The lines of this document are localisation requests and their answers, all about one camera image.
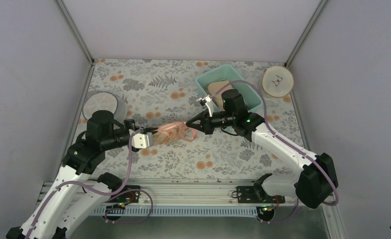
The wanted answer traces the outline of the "floral tulip mesh laundry bag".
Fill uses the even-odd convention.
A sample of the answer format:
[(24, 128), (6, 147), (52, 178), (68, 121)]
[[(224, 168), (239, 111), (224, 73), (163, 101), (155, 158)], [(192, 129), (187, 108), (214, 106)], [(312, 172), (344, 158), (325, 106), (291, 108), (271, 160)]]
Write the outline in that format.
[(195, 129), (186, 125), (186, 122), (177, 121), (159, 126), (153, 134), (154, 145), (170, 144), (179, 140), (193, 142), (197, 139)]

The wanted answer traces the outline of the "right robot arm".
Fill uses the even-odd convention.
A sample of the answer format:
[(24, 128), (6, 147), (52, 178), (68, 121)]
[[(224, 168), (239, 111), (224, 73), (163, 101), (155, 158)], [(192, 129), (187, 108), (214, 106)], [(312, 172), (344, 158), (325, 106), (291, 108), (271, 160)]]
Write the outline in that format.
[(212, 134), (216, 128), (232, 127), (236, 135), (283, 160), (294, 174), (292, 178), (264, 175), (254, 189), (257, 201), (265, 203), (272, 196), (297, 197), (304, 205), (315, 209), (335, 193), (338, 180), (332, 157), (303, 149), (278, 133), (264, 117), (249, 112), (238, 90), (222, 93), (224, 110), (220, 112), (213, 111), (209, 96), (198, 101), (205, 110), (186, 122), (189, 128)]

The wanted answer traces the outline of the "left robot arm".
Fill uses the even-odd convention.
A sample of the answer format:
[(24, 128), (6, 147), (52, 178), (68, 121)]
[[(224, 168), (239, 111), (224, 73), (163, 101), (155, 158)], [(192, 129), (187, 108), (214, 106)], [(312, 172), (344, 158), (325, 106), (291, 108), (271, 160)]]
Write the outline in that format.
[(49, 192), (29, 219), (22, 226), (11, 228), (6, 238), (68, 239), (103, 202), (122, 197), (128, 176), (122, 180), (104, 173), (93, 186), (86, 184), (104, 161), (105, 152), (124, 146), (130, 152), (149, 148), (154, 145), (156, 131), (156, 127), (137, 127), (131, 119), (120, 123), (107, 110), (94, 112), (86, 131), (68, 148)]

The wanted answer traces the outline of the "beige bra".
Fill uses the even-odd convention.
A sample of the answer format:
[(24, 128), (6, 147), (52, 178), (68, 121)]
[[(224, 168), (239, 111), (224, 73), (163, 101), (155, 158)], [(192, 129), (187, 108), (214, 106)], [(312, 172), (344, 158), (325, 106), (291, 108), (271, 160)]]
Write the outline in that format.
[(212, 100), (219, 108), (219, 111), (224, 111), (222, 93), (227, 90), (234, 89), (230, 85), (230, 81), (212, 82), (207, 86), (207, 93), (212, 97)]

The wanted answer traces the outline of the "white round mesh laundry bag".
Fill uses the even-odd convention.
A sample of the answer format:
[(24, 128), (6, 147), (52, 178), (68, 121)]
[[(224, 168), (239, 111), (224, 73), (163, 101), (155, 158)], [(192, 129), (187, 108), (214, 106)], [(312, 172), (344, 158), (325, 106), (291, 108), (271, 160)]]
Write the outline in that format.
[(82, 115), (88, 120), (94, 112), (99, 110), (112, 112), (117, 121), (123, 121), (127, 116), (125, 100), (111, 92), (98, 92), (90, 96), (84, 103)]

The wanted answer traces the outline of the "round cream mesh laundry bag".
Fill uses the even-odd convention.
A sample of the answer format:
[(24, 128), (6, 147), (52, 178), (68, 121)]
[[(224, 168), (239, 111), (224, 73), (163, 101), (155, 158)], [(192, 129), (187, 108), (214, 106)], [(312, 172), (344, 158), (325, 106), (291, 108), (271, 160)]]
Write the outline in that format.
[(268, 96), (283, 98), (293, 90), (293, 74), (283, 66), (267, 68), (262, 76), (261, 87)]

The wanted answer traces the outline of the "mint green plastic bin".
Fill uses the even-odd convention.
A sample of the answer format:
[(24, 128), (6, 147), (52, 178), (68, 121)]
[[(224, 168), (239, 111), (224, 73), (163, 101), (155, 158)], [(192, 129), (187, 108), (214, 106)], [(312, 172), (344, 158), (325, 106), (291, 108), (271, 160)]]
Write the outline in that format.
[[(243, 96), (245, 105), (248, 107), (249, 112), (255, 113), (263, 106), (262, 99), (258, 92), (244, 82), (244, 78), (233, 66), (224, 64), (216, 67), (195, 79), (195, 84), (199, 88), (199, 92), (202, 96), (209, 95), (207, 93), (207, 86), (212, 82), (230, 81), (230, 85)], [(215, 111), (219, 111), (219, 108), (214, 103)]]

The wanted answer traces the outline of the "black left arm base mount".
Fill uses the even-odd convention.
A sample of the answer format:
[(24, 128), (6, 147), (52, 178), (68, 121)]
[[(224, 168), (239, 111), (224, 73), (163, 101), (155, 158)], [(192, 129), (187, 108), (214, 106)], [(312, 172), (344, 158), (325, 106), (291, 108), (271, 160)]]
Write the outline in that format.
[[(107, 172), (100, 175), (97, 179), (97, 182), (105, 183), (109, 189), (115, 191), (119, 189), (123, 181), (121, 178)], [(111, 208), (124, 209), (127, 205), (131, 203), (138, 203), (139, 197), (140, 197), (139, 191), (130, 191), (125, 194), (121, 194), (115, 198), (114, 196), (111, 196), (110, 203), (113, 203), (113, 205), (107, 206), (107, 209), (111, 209)]]

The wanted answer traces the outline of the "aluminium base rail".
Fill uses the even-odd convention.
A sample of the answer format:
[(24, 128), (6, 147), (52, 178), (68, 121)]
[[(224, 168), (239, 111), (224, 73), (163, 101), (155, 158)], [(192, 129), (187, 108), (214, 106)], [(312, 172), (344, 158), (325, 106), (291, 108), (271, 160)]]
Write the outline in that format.
[(155, 206), (237, 206), (231, 193), (254, 179), (129, 179), (153, 198)]

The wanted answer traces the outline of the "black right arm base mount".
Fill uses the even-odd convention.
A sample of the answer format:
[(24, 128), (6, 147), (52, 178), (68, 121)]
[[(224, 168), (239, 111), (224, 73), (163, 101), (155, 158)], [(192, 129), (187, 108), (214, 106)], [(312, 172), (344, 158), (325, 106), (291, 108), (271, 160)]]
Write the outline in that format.
[(262, 183), (270, 177), (271, 173), (266, 173), (256, 181), (253, 181), (251, 186), (237, 186), (236, 190), (231, 193), (231, 197), (238, 200), (239, 204), (259, 204), (259, 203), (285, 203), (284, 196), (270, 196), (262, 188)]

